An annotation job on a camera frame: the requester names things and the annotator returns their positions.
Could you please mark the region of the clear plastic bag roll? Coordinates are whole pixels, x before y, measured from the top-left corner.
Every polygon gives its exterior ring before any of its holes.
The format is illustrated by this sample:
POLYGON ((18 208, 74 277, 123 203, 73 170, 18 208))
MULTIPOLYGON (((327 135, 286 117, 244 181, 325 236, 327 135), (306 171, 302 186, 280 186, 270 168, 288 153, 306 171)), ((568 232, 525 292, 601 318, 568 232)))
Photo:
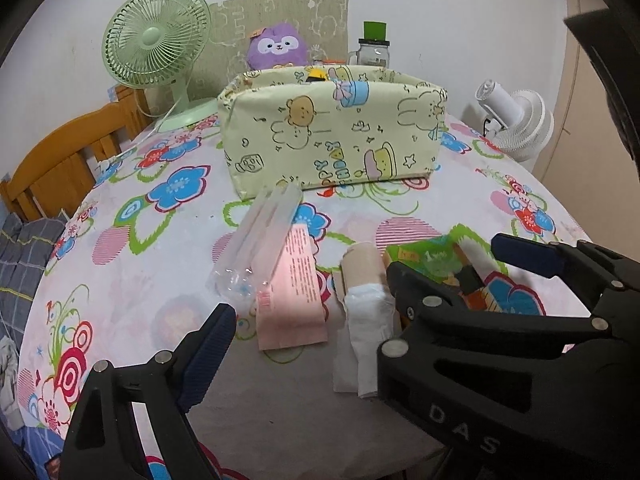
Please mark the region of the clear plastic bag roll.
POLYGON ((237 314, 269 285, 302 198, 295 183, 263 188, 215 262, 207 286, 237 314))

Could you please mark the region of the crumpled white cloth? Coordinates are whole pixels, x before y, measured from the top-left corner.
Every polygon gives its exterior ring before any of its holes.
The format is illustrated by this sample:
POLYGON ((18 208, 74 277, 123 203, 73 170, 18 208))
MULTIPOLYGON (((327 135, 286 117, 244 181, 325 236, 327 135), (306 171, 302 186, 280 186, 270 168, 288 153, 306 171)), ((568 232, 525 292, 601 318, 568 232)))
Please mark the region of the crumpled white cloth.
POLYGON ((17 401, 18 354, 14 341, 8 336, 0 344, 1 413, 6 428, 17 431, 24 427, 24 419, 17 401))

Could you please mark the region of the floral tablecloth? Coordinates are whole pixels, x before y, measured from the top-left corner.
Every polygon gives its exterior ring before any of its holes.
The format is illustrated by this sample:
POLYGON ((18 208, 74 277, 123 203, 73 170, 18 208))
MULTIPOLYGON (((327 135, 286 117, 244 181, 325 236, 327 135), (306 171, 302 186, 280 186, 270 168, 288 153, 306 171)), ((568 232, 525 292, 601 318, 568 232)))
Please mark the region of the floral tablecloth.
MULTIPOLYGON (((54 245, 20 350, 23 448, 39 478, 62 451, 96 361, 143 363, 205 321, 217 302, 207 279, 247 208, 210 119, 151 136, 98 177, 54 245)), ((329 338, 263 352, 254 314, 240 315, 213 385, 189 415, 227 479, 375 478, 437 450, 378 400, 333 389, 344 314, 332 273, 350 245, 384 250, 457 224, 488 243, 499 232, 567 244, 585 235, 532 174, 454 118, 431 177, 309 191, 295 219, 311 237, 329 338)), ((586 314, 559 280, 506 267, 546 314, 586 314)))

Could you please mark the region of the green desk fan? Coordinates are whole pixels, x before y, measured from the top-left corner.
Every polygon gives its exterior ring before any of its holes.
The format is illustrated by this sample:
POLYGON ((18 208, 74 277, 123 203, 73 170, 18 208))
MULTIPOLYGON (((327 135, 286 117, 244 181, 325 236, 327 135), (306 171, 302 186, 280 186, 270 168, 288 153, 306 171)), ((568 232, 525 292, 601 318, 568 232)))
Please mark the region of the green desk fan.
POLYGON ((103 35, 106 70, 134 90, 167 87, 174 104, 155 128, 160 132, 194 125, 218 112, 213 98, 191 100, 193 66, 212 29, 206 0, 128 0, 103 35))

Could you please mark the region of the white small fan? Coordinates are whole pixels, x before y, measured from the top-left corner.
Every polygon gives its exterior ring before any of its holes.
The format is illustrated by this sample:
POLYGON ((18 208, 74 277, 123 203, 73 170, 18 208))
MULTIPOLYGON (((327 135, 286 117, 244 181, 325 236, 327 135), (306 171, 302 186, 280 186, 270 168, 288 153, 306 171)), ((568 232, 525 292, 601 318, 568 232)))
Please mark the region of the white small fan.
POLYGON ((516 162, 535 159, 549 143, 554 117, 538 92, 509 93, 487 79, 477 88, 475 99, 485 112, 483 136, 516 162))

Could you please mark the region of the purple plush bunny toy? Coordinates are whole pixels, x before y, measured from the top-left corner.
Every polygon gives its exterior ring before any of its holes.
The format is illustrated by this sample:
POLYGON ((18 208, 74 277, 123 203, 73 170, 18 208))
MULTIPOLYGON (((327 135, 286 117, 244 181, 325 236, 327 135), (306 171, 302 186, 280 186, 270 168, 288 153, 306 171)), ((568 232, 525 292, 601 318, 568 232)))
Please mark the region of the purple plush bunny toy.
POLYGON ((250 35, 246 62, 252 70, 304 66, 308 63, 308 47, 292 24, 278 23, 250 35))

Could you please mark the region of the pink wet wipes pack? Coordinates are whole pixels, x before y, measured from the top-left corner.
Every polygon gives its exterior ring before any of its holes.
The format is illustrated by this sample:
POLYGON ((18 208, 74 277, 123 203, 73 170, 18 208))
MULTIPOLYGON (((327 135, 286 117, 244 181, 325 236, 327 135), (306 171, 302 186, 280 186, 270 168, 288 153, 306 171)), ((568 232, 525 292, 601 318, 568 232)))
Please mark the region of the pink wet wipes pack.
POLYGON ((256 328, 260 351, 328 341, 311 237, 306 224, 288 231, 273 276, 258 295, 256 328))

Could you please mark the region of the orange wooden chair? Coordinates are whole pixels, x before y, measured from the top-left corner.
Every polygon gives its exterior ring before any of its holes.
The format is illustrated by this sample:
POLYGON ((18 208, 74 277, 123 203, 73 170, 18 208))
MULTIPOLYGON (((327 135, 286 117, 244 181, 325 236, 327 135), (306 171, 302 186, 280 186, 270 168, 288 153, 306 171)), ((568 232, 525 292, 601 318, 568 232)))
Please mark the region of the orange wooden chair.
POLYGON ((25 221, 71 216, 96 184, 86 156, 98 162, 122 152, 119 131, 134 140, 151 123, 142 90, 119 84, 116 100, 58 127, 1 182, 2 204, 25 221))

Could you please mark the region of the yellow cartoon tissue pack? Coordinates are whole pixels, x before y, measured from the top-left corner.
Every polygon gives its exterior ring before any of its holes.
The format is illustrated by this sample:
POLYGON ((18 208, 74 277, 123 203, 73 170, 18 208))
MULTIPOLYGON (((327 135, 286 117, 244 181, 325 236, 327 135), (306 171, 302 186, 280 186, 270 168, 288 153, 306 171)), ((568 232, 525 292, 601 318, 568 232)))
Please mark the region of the yellow cartoon tissue pack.
POLYGON ((320 82, 327 81, 329 79, 330 77, 328 75, 328 72, 324 68, 319 66, 312 66, 308 70, 308 75, 306 77, 307 82, 320 82))

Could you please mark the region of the glass mug with green lid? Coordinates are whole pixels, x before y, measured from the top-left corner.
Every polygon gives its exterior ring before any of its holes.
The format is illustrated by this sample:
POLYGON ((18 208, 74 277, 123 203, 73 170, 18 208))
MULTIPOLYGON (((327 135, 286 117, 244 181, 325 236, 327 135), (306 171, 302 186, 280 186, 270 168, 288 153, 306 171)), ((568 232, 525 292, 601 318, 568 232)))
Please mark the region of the glass mug with green lid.
POLYGON ((386 24, 364 21, 359 48, 349 52, 347 63, 352 65, 387 67, 390 65, 390 42, 386 38, 386 24))

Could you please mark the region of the cartoon print fabric storage box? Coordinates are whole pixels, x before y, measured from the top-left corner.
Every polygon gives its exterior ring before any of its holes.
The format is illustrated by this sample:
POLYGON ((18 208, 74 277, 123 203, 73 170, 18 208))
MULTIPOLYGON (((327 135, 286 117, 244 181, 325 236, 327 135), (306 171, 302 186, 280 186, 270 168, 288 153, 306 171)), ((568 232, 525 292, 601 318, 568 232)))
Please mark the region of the cartoon print fabric storage box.
POLYGON ((425 178, 436 167, 447 91, 383 67, 252 70, 218 96, 222 146, 235 192, 295 183, 303 190, 425 178))

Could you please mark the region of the beige cartoon wall mat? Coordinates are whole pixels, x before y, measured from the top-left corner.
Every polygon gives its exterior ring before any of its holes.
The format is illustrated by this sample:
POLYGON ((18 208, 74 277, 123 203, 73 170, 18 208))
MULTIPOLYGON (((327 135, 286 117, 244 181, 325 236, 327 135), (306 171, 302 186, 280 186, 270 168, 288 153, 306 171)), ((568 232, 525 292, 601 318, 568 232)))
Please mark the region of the beige cartoon wall mat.
POLYGON ((250 66, 250 35, 288 23, 308 46, 310 60, 342 60, 348 50, 348 0, 226 0, 212 3, 209 43, 189 82, 192 99, 213 98, 250 66))

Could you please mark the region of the cotton swab jar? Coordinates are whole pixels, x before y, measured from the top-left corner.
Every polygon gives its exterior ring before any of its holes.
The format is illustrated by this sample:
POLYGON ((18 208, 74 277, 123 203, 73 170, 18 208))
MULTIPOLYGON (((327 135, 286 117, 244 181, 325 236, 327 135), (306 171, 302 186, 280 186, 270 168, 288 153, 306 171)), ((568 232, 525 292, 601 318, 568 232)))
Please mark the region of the cotton swab jar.
POLYGON ((331 60, 330 58, 314 58, 312 64, 314 65, 344 65, 345 60, 331 60))

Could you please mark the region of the green orange tissue pack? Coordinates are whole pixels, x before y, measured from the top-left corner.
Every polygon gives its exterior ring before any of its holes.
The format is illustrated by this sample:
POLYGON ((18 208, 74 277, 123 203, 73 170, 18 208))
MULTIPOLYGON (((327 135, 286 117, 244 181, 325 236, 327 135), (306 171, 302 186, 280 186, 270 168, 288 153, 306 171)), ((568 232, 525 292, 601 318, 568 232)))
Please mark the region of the green orange tissue pack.
POLYGON ((387 246, 383 261, 401 262, 448 286, 474 311, 546 314, 538 294, 510 278, 508 268, 494 257, 490 244, 463 224, 444 235, 387 246))

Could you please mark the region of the grey plaid pillow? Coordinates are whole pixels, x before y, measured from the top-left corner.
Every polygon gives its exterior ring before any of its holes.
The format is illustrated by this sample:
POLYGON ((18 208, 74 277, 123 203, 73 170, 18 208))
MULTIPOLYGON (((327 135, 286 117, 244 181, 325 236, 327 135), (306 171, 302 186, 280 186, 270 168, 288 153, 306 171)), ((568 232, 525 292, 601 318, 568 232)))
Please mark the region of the grey plaid pillow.
POLYGON ((1 227, 1 337, 21 350, 32 302, 53 247, 65 228, 65 218, 24 222, 11 212, 1 227))

